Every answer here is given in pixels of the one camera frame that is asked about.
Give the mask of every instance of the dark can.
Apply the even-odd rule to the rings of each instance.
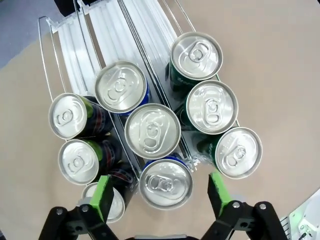
[[[109,113],[94,99],[73,93],[56,97],[49,109],[52,131],[65,140],[109,133],[113,128]]]
[[[188,93],[196,84],[211,79],[223,63],[221,47],[201,32],[187,32],[172,44],[169,62],[170,86],[174,92]]]
[[[125,209],[127,209],[137,183],[137,178],[131,165],[121,161],[108,172],[108,175],[111,177],[113,187],[123,197]]]
[[[111,136],[72,139],[61,147],[58,164],[67,180],[86,185],[105,175],[121,157],[120,143]]]
[[[251,175],[262,158],[259,136],[246,127],[233,127],[225,133],[210,136],[198,142],[196,148],[208,155],[216,168],[231,179]]]
[[[198,83],[174,113],[181,130],[217,135],[230,129],[238,116],[238,101],[226,84],[216,80]]]

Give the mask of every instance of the green can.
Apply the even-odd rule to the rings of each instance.
[[[205,80],[193,87],[175,114],[182,131],[218,135],[234,125],[238,111],[238,101],[230,87]]]
[[[240,126],[201,140],[196,148],[209,156],[216,168],[231,179],[251,175],[258,168],[263,151],[259,136]]]
[[[211,79],[223,63],[221,47],[201,32],[179,36],[170,51],[169,79],[174,92],[188,93],[196,84]]]

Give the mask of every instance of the beige floor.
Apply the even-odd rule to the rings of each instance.
[[[249,204],[270,201],[280,217],[286,215],[320,185],[320,5],[316,0],[184,0],[184,6],[196,29],[220,43],[220,77],[237,95],[240,124],[263,142],[259,169],[225,183]],[[53,56],[48,65],[58,86]],[[50,99],[38,42],[1,69],[0,89],[0,228],[9,240],[34,240],[49,210],[73,208],[82,191],[57,166],[63,141],[48,126]],[[136,195],[112,229],[120,239],[201,237],[214,220],[206,195],[212,170],[201,166],[194,173],[194,192],[184,207],[158,211]]]

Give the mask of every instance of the pull tab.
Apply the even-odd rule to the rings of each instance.
[[[174,182],[172,179],[161,176],[161,175],[154,175],[150,176],[147,181],[147,187],[152,191],[161,191],[161,192],[171,192],[174,188]]]
[[[140,122],[139,143],[148,153],[156,153],[163,145],[169,129],[169,123],[158,112],[147,112]]]
[[[192,62],[200,63],[208,58],[211,51],[211,45],[198,41],[194,44],[188,56]]]
[[[223,158],[226,165],[230,168],[236,167],[246,156],[246,148],[242,145],[237,145]]]
[[[68,166],[69,171],[72,174],[76,174],[85,166],[85,161],[83,160],[82,157],[76,156],[75,159],[73,159],[73,162],[68,163],[67,166]]]
[[[221,123],[221,108],[219,102],[209,99],[204,105],[204,119],[209,125],[219,125]]]
[[[56,116],[56,123],[58,126],[64,126],[68,123],[70,123],[74,119],[74,114],[71,109],[67,109],[62,114],[58,114]]]
[[[161,126],[157,123],[148,124],[146,127],[146,138],[143,140],[144,147],[148,151],[154,151],[159,143],[161,136]]]
[[[139,81],[132,81],[135,73],[128,68],[118,69],[104,87],[104,100],[110,105],[118,105],[125,100],[137,87]]]
[[[195,69],[197,69],[197,72],[202,72],[206,68],[211,52],[212,46],[208,42],[196,41],[181,53],[179,61],[189,74],[192,74]]]

